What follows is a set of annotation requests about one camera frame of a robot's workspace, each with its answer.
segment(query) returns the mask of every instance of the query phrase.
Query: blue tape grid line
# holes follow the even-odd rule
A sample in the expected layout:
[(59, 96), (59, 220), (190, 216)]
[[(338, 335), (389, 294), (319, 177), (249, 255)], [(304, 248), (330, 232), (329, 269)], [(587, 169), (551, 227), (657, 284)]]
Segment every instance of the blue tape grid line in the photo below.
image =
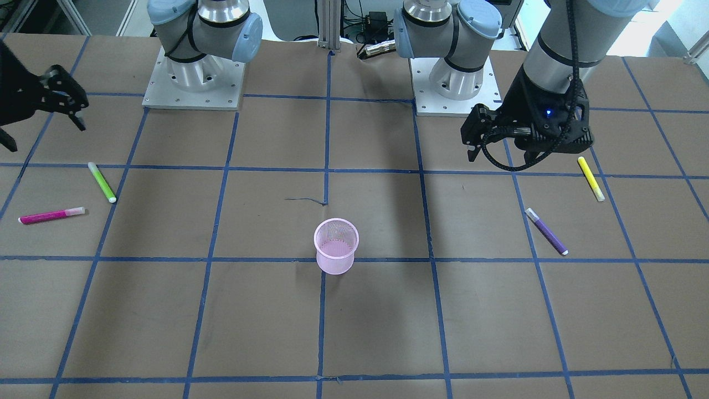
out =
[[(596, 166), (598, 167), (598, 170), (603, 173), (603, 169), (601, 167), (601, 163), (598, 162), (598, 156), (596, 155), (596, 151), (591, 148), (591, 155), (593, 156), (593, 161), (596, 163)], [(677, 356), (674, 352), (674, 349), (672, 347), (672, 343), (669, 341), (669, 335), (667, 334), (667, 330), (664, 327), (664, 323), (662, 322), (662, 319), (660, 317), (659, 312), (657, 311), (657, 306), (655, 305), (655, 301), (652, 298), (652, 294), (650, 292), (650, 288), (647, 284), (647, 281), (645, 280), (644, 273), (642, 272), (642, 267), (640, 266), (640, 262), (637, 260), (637, 257), (635, 255), (635, 249), (632, 246), (632, 242), (630, 240), (630, 235), (627, 232), (627, 229), (625, 228), (625, 223), (623, 222), (623, 218), (620, 216), (620, 212), (618, 211), (618, 206), (615, 203), (615, 198), (613, 197), (613, 193), (610, 191), (610, 185), (608, 184), (608, 180), (605, 177), (601, 178), (603, 181), (603, 185), (605, 186), (605, 192), (608, 194), (608, 200), (610, 201), (610, 204), (613, 206), (613, 211), (615, 212), (615, 217), (618, 220), (618, 223), (620, 225), (620, 230), (623, 232), (623, 237), (625, 237), (625, 243), (627, 244), (628, 249), (630, 250), (630, 255), (632, 256), (633, 263), (635, 264), (635, 268), (637, 270), (637, 274), (640, 277), (640, 281), (642, 283), (642, 287), (645, 290), (645, 294), (647, 296), (647, 299), (650, 302), (650, 306), (652, 308), (652, 312), (654, 313), (655, 319), (657, 320), (657, 325), (660, 328), (660, 332), (662, 333), (662, 337), (665, 341), (665, 344), (667, 345), (667, 349), (670, 353), (671, 358), (674, 360), (674, 365), (677, 370), (677, 374), (679, 375), (680, 382), (682, 382), (682, 386), (684, 388), (684, 392), (687, 395), (687, 399), (692, 399), (692, 395), (689, 392), (689, 387), (687, 385), (687, 381), (684, 378), (684, 374), (682, 372), (682, 368), (679, 365), (679, 360), (677, 359)]]
[(669, 149), (670, 154), (672, 154), (672, 158), (674, 159), (674, 162), (677, 164), (679, 171), (682, 173), (684, 180), (687, 182), (687, 185), (689, 186), (689, 190), (692, 192), (694, 199), (697, 201), (697, 205), (699, 205), (699, 209), (701, 209), (702, 213), (704, 214), (704, 218), (707, 219), (707, 222), (709, 222), (709, 214), (707, 214), (707, 211), (704, 208), (704, 206), (702, 205), (702, 202), (699, 199), (697, 192), (694, 190), (694, 186), (692, 185), (692, 182), (687, 178), (687, 173), (685, 173), (684, 168), (682, 168), (682, 164), (679, 162), (679, 158), (677, 158), (677, 154), (675, 154), (674, 149), (672, 148), (672, 145), (669, 143), (669, 140), (667, 138), (667, 135), (664, 132), (664, 129), (662, 128), (662, 126), (660, 126), (660, 122), (657, 119), (657, 115), (655, 114), (654, 110), (650, 106), (650, 103), (647, 101), (645, 93), (642, 92), (642, 89), (640, 88), (640, 85), (638, 84), (637, 80), (635, 79), (635, 75), (632, 73), (632, 70), (630, 69), (630, 66), (627, 64), (627, 61), (625, 60), (625, 58), (622, 58), (622, 60), (623, 60), (623, 64), (625, 65), (625, 69), (627, 69), (627, 72), (630, 74), (630, 77), (632, 78), (632, 82), (635, 83), (635, 87), (637, 88), (637, 91), (640, 93), (640, 96), (642, 97), (642, 101), (645, 102), (645, 105), (647, 106), (647, 110), (650, 112), (650, 115), (652, 115), (652, 118), (655, 121), (655, 125), (657, 125), (657, 129), (659, 130), (660, 134), (662, 135), (662, 139), (664, 140), (665, 144), (667, 145), (667, 148)]
[[(92, 261), (93, 256), (0, 255), (0, 261)], [(709, 264), (709, 259), (666, 258), (537, 258), (540, 263), (688, 263)], [(534, 263), (534, 258), (434, 258), (436, 263)], [(101, 262), (206, 262), (207, 258), (171, 256), (99, 256)], [(212, 262), (221, 263), (314, 263), (315, 258), (251, 258), (218, 257)], [(357, 263), (426, 263), (430, 258), (356, 258)]]
[[(332, 73), (333, 73), (333, 56), (335, 52), (328, 52), (328, 74), (327, 74), (327, 97), (325, 102), (325, 169), (323, 178), (323, 202), (322, 205), (327, 205), (329, 201), (328, 192), (330, 191), (330, 110), (332, 105)], [(318, 375), (323, 375), (325, 366), (325, 285), (327, 276), (324, 271), (320, 272), (320, 313), (318, 315)], [(316, 384), (316, 399), (323, 398), (323, 382), (318, 379)]]
[(436, 314), (438, 317), (438, 333), (440, 335), (441, 357), (443, 361), (443, 377), (445, 379), (447, 399), (453, 399), (453, 385), (450, 379), (450, 366), (448, 362), (448, 346), (445, 339), (445, 325), (443, 324), (443, 307), (441, 304), (440, 285), (438, 283), (438, 267), (433, 253), (433, 239), (431, 236), (431, 221), (428, 212), (428, 198), (426, 197), (426, 181), (423, 172), (423, 155), (421, 153), (421, 142), (418, 135), (418, 124), (416, 122), (416, 104), (411, 104), (411, 115), (413, 118), (413, 135), (416, 142), (416, 159), (418, 161), (418, 178), (421, 183), (421, 199), (423, 201), (423, 218), (426, 225), (426, 241), (428, 243), (428, 260), (431, 263), (431, 276), (433, 279), (433, 293), (436, 299)]
[[(685, 368), (685, 374), (709, 375), (709, 368)], [(677, 375), (676, 368), (637, 368), (624, 370), (580, 370), (570, 371), (572, 377), (600, 376), (668, 376)], [(520, 373), (452, 373), (452, 380), (471, 379), (519, 379), (519, 378), (560, 378), (561, 371), (524, 371)], [(405, 380), (443, 380), (442, 373), (427, 374), (348, 374), (343, 376), (206, 376), (193, 377), (191, 383), (293, 383), (316, 381), (405, 381)], [(51, 384), (54, 378), (0, 378), (0, 385), (40, 385)], [(60, 384), (110, 384), (110, 383), (185, 383), (186, 377), (71, 377), (61, 378)]]
[[(627, 70), (628, 74), (630, 75), (630, 78), (632, 79), (633, 83), (635, 84), (635, 87), (637, 88), (637, 91), (640, 93), (640, 96), (642, 97), (642, 101), (645, 102), (645, 105), (647, 106), (648, 111), (652, 115), (652, 118), (655, 121), (655, 124), (657, 125), (657, 128), (662, 135), (662, 138), (665, 141), (665, 144), (667, 145), (667, 148), (669, 149), (670, 153), (672, 154), (672, 158), (674, 158), (675, 163), (677, 164), (677, 167), (679, 168), (680, 172), (682, 173), (683, 176), (686, 176), (686, 173), (684, 172), (684, 168), (682, 168), (682, 164), (680, 164), (679, 159), (677, 158), (674, 150), (672, 149), (672, 146), (669, 143), (669, 140), (667, 139), (667, 136), (665, 135), (664, 131), (662, 130), (662, 126), (660, 126), (659, 121), (657, 120), (657, 116), (652, 110), (652, 107), (650, 106), (650, 103), (647, 101), (647, 98), (640, 88), (640, 85), (637, 82), (637, 79), (635, 78), (635, 75), (632, 73), (632, 70), (630, 69), (630, 66), (628, 65), (627, 61), (625, 58), (622, 58), (623, 64), (625, 65), (625, 69)], [(603, 173), (603, 170), (601, 169), (601, 164), (598, 162), (598, 157), (596, 156), (596, 152), (591, 149), (591, 153), (593, 154), (593, 159), (596, 162), (596, 165), (598, 166), (598, 171)], [(696, 192), (694, 191), (694, 187), (692, 186), (692, 183), (689, 181), (689, 179), (686, 179), (687, 185), (689, 185), (689, 188), (694, 195), (697, 204), (699, 205), (700, 209), (704, 213), (704, 217), (709, 221), (709, 217), (707, 216), (706, 210), (704, 209), (704, 206), (702, 206), (701, 201), (699, 200), (699, 197), (697, 196)], [(635, 259), (635, 250), (632, 246), (632, 242), (630, 240), (630, 235), (627, 233), (627, 229), (625, 228), (625, 223), (623, 222), (622, 217), (620, 216), (620, 213), (618, 211), (618, 207), (615, 203), (615, 199), (613, 198), (613, 194), (610, 192), (610, 185), (608, 184), (608, 180), (603, 178), (603, 184), (605, 185), (606, 191), (608, 193), (608, 198), (610, 199), (610, 203), (613, 205), (613, 210), (615, 211), (616, 217), (618, 218), (618, 222), (620, 223), (620, 228), (623, 231), (623, 235), (625, 237), (625, 240), (627, 242), (627, 246), (630, 250), (630, 255)], [(677, 368), (678, 375), (680, 382), (682, 382), (682, 387), (684, 388), (684, 392), (687, 395), (687, 399), (692, 399), (692, 394), (689, 390), (689, 386), (687, 385), (687, 381), (684, 378), (684, 373), (682, 371), (682, 367), (679, 363), (679, 359), (677, 359), (677, 355), (674, 351), (674, 348), (672, 346), (672, 343), (670, 342), (669, 335), (667, 334), (667, 330), (665, 329), (664, 323), (662, 322), (662, 318), (660, 317), (659, 311), (657, 309), (657, 306), (655, 304), (655, 301), (652, 297), (652, 293), (650, 292), (650, 287), (647, 284), (647, 280), (645, 278), (645, 275), (642, 271), (642, 267), (640, 263), (636, 262), (635, 267), (637, 269), (637, 274), (640, 277), (640, 280), (642, 282), (642, 287), (645, 289), (645, 294), (647, 295), (647, 299), (650, 302), (650, 306), (652, 307), (652, 312), (654, 313), (655, 319), (657, 320), (657, 325), (660, 328), (660, 332), (662, 333), (662, 337), (664, 338), (665, 344), (667, 345), (667, 349), (670, 353), (670, 356), (672, 356), (672, 360), (674, 362), (675, 367)]]
[[(121, 182), (118, 184), (118, 189), (116, 190), (116, 196), (121, 197), (121, 192), (123, 191), (123, 185), (125, 184), (125, 179), (128, 176), (128, 165), (133, 160), (133, 155), (135, 154), (135, 149), (138, 147), (138, 141), (140, 140), (140, 135), (143, 132), (143, 126), (145, 125), (145, 120), (147, 118), (148, 109), (144, 109), (143, 118), (140, 120), (140, 125), (138, 127), (138, 132), (135, 134), (135, 139), (133, 140), (133, 146), (128, 154), (128, 160), (126, 161), (126, 168), (123, 169), (123, 175), (121, 176)], [(93, 262), (91, 263), (91, 268), (89, 269), (89, 275), (86, 277), (86, 283), (84, 284), (84, 291), (82, 293), (81, 300), (79, 301), (79, 306), (77, 308), (77, 313), (74, 316), (74, 322), (72, 323), (72, 328), (69, 331), (69, 337), (67, 338), (67, 344), (62, 355), (62, 360), (59, 363), (59, 368), (57, 369), (57, 376), (55, 377), (54, 383), (52, 384), (52, 390), (50, 392), (50, 399), (54, 399), (57, 395), (57, 389), (59, 388), (60, 381), (62, 380), (62, 375), (64, 374), (64, 369), (67, 365), (67, 359), (69, 358), (69, 353), (72, 350), (72, 345), (74, 343), (74, 337), (76, 336), (77, 329), (79, 327), (79, 322), (81, 321), (82, 313), (84, 312), (84, 306), (86, 304), (86, 299), (89, 296), (89, 289), (91, 288), (91, 282), (94, 279), (94, 274), (96, 272), (96, 266), (99, 264), (99, 259), (101, 257), (101, 250), (104, 248), (104, 243), (106, 242), (106, 236), (108, 235), (108, 229), (111, 227), (111, 222), (113, 221), (113, 216), (116, 213), (116, 205), (111, 205), (111, 210), (108, 212), (108, 218), (106, 219), (106, 224), (104, 225), (104, 230), (101, 233), (101, 239), (99, 240), (99, 245), (96, 248), (96, 254), (93, 257)]]
[[(507, 153), (507, 161), (510, 165), (513, 165), (512, 154), (510, 153), (510, 146), (507, 140), (504, 140), (505, 152)], [(527, 240), (529, 242), (530, 250), (532, 251), (532, 259), (534, 261), (534, 266), (537, 271), (537, 277), (539, 278), (539, 284), (542, 289), (542, 295), (544, 296), (544, 302), (547, 306), (547, 313), (549, 314), (549, 322), (552, 325), (552, 331), (554, 332), (554, 340), (557, 343), (557, 350), (559, 351), (559, 361), (562, 365), (562, 373), (564, 375), (564, 381), (566, 382), (566, 389), (569, 391), (569, 398), (574, 399), (574, 388), (571, 385), (571, 375), (569, 374), (569, 367), (566, 363), (566, 354), (564, 354), (564, 346), (562, 345), (562, 336), (559, 333), (559, 327), (557, 326), (557, 319), (554, 316), (554, 308), (552, 307), (552, 301), (549, 298), (549, 291), (547, 290), (547, 284), (544, 281), (544, 273), (542, 272), (542, 266), (540, 265), (539, 258), (537, 257), (537, 249), (534, 245), (534, 239), (532, 238), (532, 229), (530, 228), (529, 221), (527, 220), (525, 214), (524, 200), (522, 199), (522, 190), (520, 189), (520, 184), (517, 181), (517, 174), (512, 172), (512, 182), (515, 185), (515, 191), (517, 192), (517, 201), (520, 206), (520, 215), (525, 224), (525, 231), (527, 233)]]
[[(24, 163), (0, 163), (1, 167), (17, 168), (24, 166)], [(98, 164), (104, 169), (124, 169), (126, 165), (121, 164)], [(27, 163), (27, 168), (85, 168), (83, 163)], [(206, 165), (129, 165), (130, 169), (155, 169), (155, 170), (223, 170), (221, 166)], [(229, 170), (242, 172), (301, 172), (301, 173), (398, 173), (398, 174), (418, 174), (418, 170), (413, 169), (362, 169), (362, 168), (270, 168), (257, 166), (229, 166)], [(426, 175), (494, 175), (510, 176), (510, 172), (504, 170), (424, 170)], [(515, 172), (517, 176), (540, 176), (540, 177), (583, 177), (583, 173), (563, 173), (563, 172)], [(660, 180), (709, 180), (709, 176), (702, 175), (628, 175), (618, 173), (594, 173), (596, 177), (615, 177), (619, 179), (660, 179)]]
[(197, 323), (194, 327), (194, 338), (192, 340), (192, 349), (189, 355), (189, 364), (187, 366), (187, 376), (184, 382), (184, 392), (183, 399), (189, 398), (189, 389), (192, 382), (192, 375), (194, 373), (194, 362), (197, 358), (197, 347), (199, 345), (199, 336), (202, 329), (202, 320), (204, 318), (204, 307), (207, 303), (207, 293), (209, 289), (209, 278), (211, 275), (212, 262), (214, 257), (214, 247), (217, 242), (217, 233), (219, 232), (219, 221), (221, 218), (222, 205), (224, 203), (224, 193), (226, 191), (226, 185), (229, 178), (229, 163), (231, 162), (231, 157), (234, 152), (234, 142), (236, 140), (236, 131), (239, 124), (239, 113), (234, 115), (234, 124), (231, 131), (231, 139), (229, 141), (229, 150), (227, 152), (226, 161), (224, 162), (223, 173), (222, 173), (222, 183), (219, 189), (219, 200), (217, 202), (217, 210), (214, 215), (214, 228), (212, 230), (212, 239), (209, 243), (209, 252), (207, 255), (207, 264), (204, 271), (204, 284), (202, 287), (202, 295), (199, 301), (199, 311), (197, 312)]

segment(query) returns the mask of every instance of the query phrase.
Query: blue tape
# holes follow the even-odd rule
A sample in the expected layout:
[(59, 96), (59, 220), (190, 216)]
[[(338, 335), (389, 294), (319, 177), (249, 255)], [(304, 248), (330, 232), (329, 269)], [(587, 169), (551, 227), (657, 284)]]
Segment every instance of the blue tape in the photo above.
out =
[[(143, 132), (143, 127), (145, 126), (145, 120), (147, 119), (147, 114), (149, 109), (143, 109), (143, 118), (140, 120), (140, 125), (138, 127), (138, 132), (135, 134), (135, 139), (133, 140), (133, 146), (130, 148), (130, 153), (128, 154), (128, 160), (126, 161), (126, 168), (123, 169), (123, 175), (121, 176), (121, 182), (118, 184), (118, 189), (116, 190), (116, 196), (121, 197), (121, 192), (123, 191), (123, 185), (125, 184), (125, 179), (128, 176), (128, 165), (133, 161), (133, 156), (135, 155), (135, 149), (138, 147), (138, 141)], [(84, 306), (86, 304), (86, 298), (89, 295), (89, 288), (91, 288), (91, 282), (94, 279), (94, 274), (96, 272), (96, 265), (99, 264), (99, 257), (101, 256), (101, 250), (104, 248), (104, 243), (106, 242), (106, 236), (108, 235), (108, 229), (111, 227), (111, 222), (113, 221), (113, 216), (116, 213), (116, 204), (111, 205), (111, 210), (108, 212), (108, 218), (106, 219), (106, 224), (104, 225), (104, 231), (101, 233), (101, 239), (99, 240), (99, 246), (96, 248), (96, 254), (94, 255), (94, 261), (89, 269), (89, 275), (86, 277), (86, 284), (84, 284), (84, 291), (82, 293), (81, 300), (79, 301), (79, 306), (77, 308), (77, 313), (74, 316), (74, 323), (72, 324), (72, 329), (69, 331), (69, 338), (67, 339), (67, 344), (62, 355), (62, 360), (59, 363), (59, 368), (57, 369), (57, 376), (55, 377), (55, 382), (52, 384), (52, 390), (50, 392), (50, 399), (55, 399), (57, 395), (57, 389), (59, 388), (59, 383), (64, 374), (64, 368), (67, 365), (67, 359), (69, 358), (69, 353), (72, 350), (72, 345), (74, 343), (74, 337), (76, 336), (77, 329), (79, 327), (79, 322), (82, 318), (82, 313), (84, 312)]]
[[(709, 368), (683, 368), (684, 374), (709, 375)], [(572, 377), (591, 376), (665, 376), (677, 375), (676, 368), (636, 368), (623, 370), (580, 370), (570, 371)], [(452, 373), (452, 380), (481, 379), (522, 379), (522, 378), (558, 378), (561, 371), (522, 371), (511, 373)], [(193, 377), (192, 383), (298, 383), (315, 381), (407, 381), (407, 380), (443, 380), (442, 373), (424, 374), (348, 374), (343, 376), (203, 376)], [(38, 385), (52, 383), (54, 378), (0, 378), (0, 385)], [(184, 383), (185, 377), (72, 377), (62, 378), (60, 384), (93, 383)]]
[(598, 171), (601, 173), (601, 180), (603, 181), (603, 185), (605, 186), (605, 192), (608, 195), (608, 200), (610, 201), (610, 204), (613, 206), (613, 211), (615, 212), (615, 217), (618, 219), (618, 223), (620, 225), (620, 230), (623, 232), (623, 237), (625, 237), (625, 243), (627, 244), (628, 249), (630, 250), (630, 255), (632, 256), (632, 259), (635, 261), (635, 268), (637, 269), (638, 276), (640, 277), (640, 280), (642, 281), (642, 286), (645, 290), (645, 295), (647, 296), (647, 299), (650, 302), (650, 306), (652, 307), (652, 312), (655, 315), (655, 319), (657, 320), (657, 325), (660, 328), (660, 332), (662, 333), (662, 337), (665, 340), (665, 344), (667, 345), (667, 349), (670, 353), (670, 356), (674, 359), (674, 364), (675, 367), (677, 367), (678, 370), (678, 375), (680, 378), (680, 381), (682, 382), (682, 386), (684, 387), (685, 394), (687, 395), (688, 399), (692, 398), (691, 393), (689, 393), (689, 387), (687, 386), (687, 381), (684, 378), (684, 375), (682, 374), (682, 368), (679, 365), (679, 361), (677, 360), (677, 357), (674, 353), (674, 349), (672, 348), (672, 344), (669, 341), (669, 336), (667, 335), (667, 331), (664, 328), (664, 324), (662, 322), (662, 319), (660, 318), (659, 312), (657, 312), (657, 307), (655, 306), (655, 301), (652, 298), (652, 294), (650, 292), (649, 286), (647, 285), (647, 281), (645, 280), (645, 276), (642, 272), (642, 268), (640, 267), (640, 262), (637, 260), (637, 256), (635, 255), (635, 249), (632, 246), (632, 242), (630, 241), (630, 235), (627, 232), (627, 229), (625, 228), (625, 223), (623, 222), (623, 218), (620, 216), (620, 212), (618, 211), (618, 205), (615, 203), (615, 198), (613, 197), (613, 193), (610, 191), (610, 185), (608, 184), (608, 180), (605, 178), (603, 175), (603, 169), (601, 167), (601, 163), (598, 162), (598, 156), (596, 155), (596, 151), (591, 147), (591, 155), (593, 156), (593, 161), (596, 163), (596, 167), (598, 168)]
[[(510, 147), (507, 140), (503, 141), (505, 144), (505, 152), (507, 153), (507, 161), (510, 165), (513, 165), (512, 154), (510, 153)], [(571, 385), (571, 376), (569, 375), (569, 367), (566, 363), (566, 354), (564, 353), (564, 346), (562, 345), (562, 336), (559, 333), (559, 327), (557, 326), (557, 319), (554, 316), (554, 308), (552, 307), (552, 301), (549, 298), (549, 291), (547, 290), (547, 284), (544, 281), (544, 273), (542, 273), (542, 267), (537, 257), (537, 250), (534, 245), (534, 239), (532, 239), (532, 230), (529, 225), (529, 221), (525, 216), (525, 205), (522, 200), (522, 191), (520, 189), (519, 182), (517, 181), (517, 173), (512, 172), (512, 182), (515, 185), (515, 191), (517, 193), (517, 201), (520, 205), (520, 217), (525, 225), (525, 232), (527, 233), (527, 240), (529, 241), (530, 250), (532, 251), (532, 259), (534, 260), (535, 269), (537, 271), (537, 277), (539, 278), (539, 284), (542, 288), (542, 294), (544, 296), (544, 302), (547, 306), (547, 313), (549, 314), (549, 321), (552, 325), (552, 331), (554, 332), (554, 340), (557, 343), (557, 349), (559, 350), (559, 360), (562, 364), (562, 371), (564, 375), (564, 380), (566, 381), (566, 389), (569, 391), (569, 398), (574, 399), (574, 388)]]
[(642, 101), (645, 102), (645, 105), (647, 106), (647, 109), (650, 111), (650, 115), (652, 115), (652, 119), (655, 121), (655, 125), (657, 126), (657, 129), (660, 131), (660, 134), (662, 135), (662, 139), (664, 140), (665, 144), (667, 145), (667, 148), (669, 149), (670, 154), (672, 154), (672, 158), (674, 159), (674, 162), (677, 164), (677, 167), (679, 168), (680, 172), (682, 172), (682, 176), (684, 176), (685, 181), (687, 182), (687, 185), (689, 186), (689, 190), (692, 192), (692, 195), (694, 196), (694, 200), (697, 201), (697, 205), (699, 205), (699, 209), (701, 209), (702, 213), (704, 214), (704, 219), (709, 222), (709, 214), (707, 213), (706, 208), (702, 204), (701, 199), (697, 195), (696, 190), (694, 190), (694, 186), (692, 185), (692, 182), (687, 178), (687, 173), (684, 171), (684, 168), (682, 168), (682, 164), (679, 162), (679, 158), (677, 158), (677, 154), (675, 154), (674, 149), (672, 148), (672, 145), (669, 143), (669, 140), (667, 138), (667, 135), (664, 133), (664, 130), (662, 126), (660, 125), (660, 122), (657, 120), (657, 115), (655, 115), (652, 107), (650, 106), (650, 103), (647, 101), (647, 98), (645, 94), (642, 92), (642, 89), (640, 88), (640, 84), (638, 84), (637, 80), (635, 79), (635, 75), (633, 75), (632, 70), (630, 69), (630, 66), (627, 64), (627, 61), (625, 58), (621, 58), (623, 60), (623, 64), (625, 65), (625, 69), (627, 69), (627, 72), (630, 74), (630, 77), (632, 78), (632, 82), (635, 83), (635, 87), (637, 88), (637, 91), (640, 93), (640, 96), (642, 97)]
[(426, 197), (426, 182), (423, 170), (423, 157), (421, 153), (421, 141), (418, 135), (418, 124), (416, 123), (416, 104), (411, 104), (411, 116), (413, 119), (413, 137), (416, 142), (416, 160), (418, 161), (418, 178), (421, 184), (421, 199), (423, 201), (423, 219), (426, 224), (426, 241), (428, 243), (428, 260), (431, 263), (431, 277), (433, 279), (433, 293), (436, 299), (436, 314), (438, 317), (438, 333), (440, 335), (441, 357), (443, 361), (443, 376), (445, 378), (447, 399), (453, 399), (453, 386), (450, 381), (450, 366), (448, 362), (448, 346), (445, 339), (445, 325), (443, 324), (443, 308), (441, 305), (440, 286), (438, 284), (438, 267), (436, 266), (435, 255), (433, 253), (433, 239), (431, 237), (431, 222), (428, 213), (428, 198)]
[(236, 132), (239, 125), (239, 113), (234, 115), (234, 123), (231, 130), (231, 138), (229, 141), (229, 149), (227, 150), (226, 161), (224, 162), (223, 172), (222, 172), (222, 183), (219, 189), (219, 200), (217, 201), (217, 209), (214, 215), (214, 228), (212, 229), (212, 239), (209, 242), (209, 252), (207, 255), (207, 264), (204, 270), (204, 284), (202, 286), (202, 296), (199, 301), (199, 311), (197, 312), (197, 323), (194, 327), (194, 338), (192, 339), (192, 349), (189, 354), (189, 364), (187, 366), (187, 376), (184, 383), (183, 398), (189, 398), (189, 389), (192, 380), (192, 374), (194, 373), (194, 362), (197, 358), (197, 347), (199, 345), (199, 336), (202, 330), (202, 320), (204, 318), (204, 307), (207, 303), (207, 293), (209, 289), (209, 278), (211, 275), (212, 262), (214, 258), (214, 247), (217, 242), (217, 235), (219, 232), (219, 221), (221, 219), (221, 210), (224, 204), (224, 194), (226, 192), (226, 185), (229, 179), (229, 163), (231, 162), (231, 157), (234, 152), (234, 142), (236, 141)]

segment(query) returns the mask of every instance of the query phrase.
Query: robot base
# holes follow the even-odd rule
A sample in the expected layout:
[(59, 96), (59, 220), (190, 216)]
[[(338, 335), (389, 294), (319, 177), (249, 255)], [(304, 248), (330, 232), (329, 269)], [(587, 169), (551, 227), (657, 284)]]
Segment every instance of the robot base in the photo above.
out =
[(438, 58), (413, 58), (411, 60), (411, 81), (416, 97), (416, 114), (421, 116), (468, 116), (475, 104), (485, 104), (489, 109), (502, 105), (497, 80), (492, 70), (490, 58), (485, 61), (484, 80), (478, 94), (469, 100), (453, 100), (438, 94), (428, 79)]
[(150, 83), (145, 90), (143, 106), (153, 109), (204, 109), (237, 111), (241, 100), (246, 64), (215, 58), (223, 70), (215, 77), (212, 89), (188, 92), (173, 83), (168, 73), (164, 49), (160, 48)]

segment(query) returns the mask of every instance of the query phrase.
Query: pink mesh cup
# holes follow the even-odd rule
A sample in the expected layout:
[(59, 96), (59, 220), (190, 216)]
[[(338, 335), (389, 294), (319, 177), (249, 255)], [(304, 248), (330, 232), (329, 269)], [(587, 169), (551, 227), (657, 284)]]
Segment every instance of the pink mesh cup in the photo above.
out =
[(359, 233), (352, 223), (344, 219), (328, 219), (313, 235), (318, 266), (327, 274), (343, 274), (355, 261)]

